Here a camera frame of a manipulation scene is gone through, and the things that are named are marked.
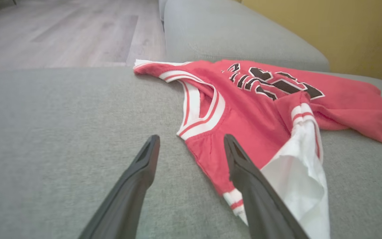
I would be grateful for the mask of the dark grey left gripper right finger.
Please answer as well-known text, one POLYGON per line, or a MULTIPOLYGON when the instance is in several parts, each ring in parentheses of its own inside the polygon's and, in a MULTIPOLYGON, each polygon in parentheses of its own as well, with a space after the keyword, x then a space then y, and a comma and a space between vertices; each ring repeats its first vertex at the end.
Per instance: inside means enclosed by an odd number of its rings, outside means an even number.
POLYGON ((252 239, 307 239, 308 236, 285 203, 238 141, 224 136, 229 179, 242 194, 252 239))

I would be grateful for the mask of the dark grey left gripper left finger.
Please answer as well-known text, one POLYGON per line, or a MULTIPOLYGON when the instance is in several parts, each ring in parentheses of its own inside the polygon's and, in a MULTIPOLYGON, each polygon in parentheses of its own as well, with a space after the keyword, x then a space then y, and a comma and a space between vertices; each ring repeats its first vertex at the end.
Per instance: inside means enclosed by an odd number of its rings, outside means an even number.
POLYGON ((150 136, 80 234, 80 239, 134 239, 158 163, 160 137, 150 136))

